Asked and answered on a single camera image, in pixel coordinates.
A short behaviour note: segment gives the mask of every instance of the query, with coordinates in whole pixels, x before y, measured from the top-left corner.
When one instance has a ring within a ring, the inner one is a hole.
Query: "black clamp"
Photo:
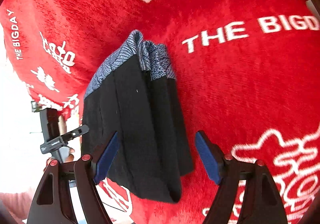
[[[287,224],[276,184],[261,160],[246,163],[224,155],[203,131],[196,133],[196,148],[211,180],[219,185],[203,224],[227,224],[240,180],[246,180],[238,224]]]
[[[98,195],[96,185],[105,179],[119,149],[117,132],[76,162],[52,160],[38,185],[28,216],[28,224],[75,224],[69,180],[75,180],[88,224],[112,224]]]

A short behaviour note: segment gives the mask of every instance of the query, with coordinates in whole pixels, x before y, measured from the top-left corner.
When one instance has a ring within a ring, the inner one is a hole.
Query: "gray patterned trim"
[[[169,79],[176,79],[167,53],[167,47],[164,44],[144,41],[142,33],[134,30],[120,48],[110,54],[97,69],[87,87],[84,98],[99,88],[102,81],[112,71],[135,54],[138,55],[141,70],[150,71],[152,81],[163,76]]]

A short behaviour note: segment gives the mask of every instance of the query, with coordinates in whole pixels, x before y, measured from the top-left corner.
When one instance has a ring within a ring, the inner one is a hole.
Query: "black bracket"
[[[246,163],[224,155],[203,131],[196,134],[196,148],[218,192],[203,224],[227,224],[240,180],[246,180],[238,224],[287,224],[276,184],[263,161]]]
[[[112,224],[98,195],[96,185],[105,179],[119,149],[117,132],[76,162],[52,160],[34,195],[28,224],[77,224],[69,180],[76,180],[82,209],[88,224]]]
[[[60,163],[64,163],[69,156],[68,141],[89,131],[87,125],[82,125],[68,133],[60,135],[58,111],[53,108],[45,108],[40,111],[40,122],[44,137],[44,143],[40,146],[41,153],[51,153],[52,157]]]

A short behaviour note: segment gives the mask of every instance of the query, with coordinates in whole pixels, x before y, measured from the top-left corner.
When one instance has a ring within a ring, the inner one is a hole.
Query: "red fleece blanket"
[[[204,220],[217,186],[194,147],[199,129],[239,160],[264,160],[294,224],[320,187],[320,33],[305,1],[5,0],[0,21],[31,96],[65,117],[82,113],[91,77],[132,30],[168,46],[195,171],[177,204],[101,184],[137,224]]]

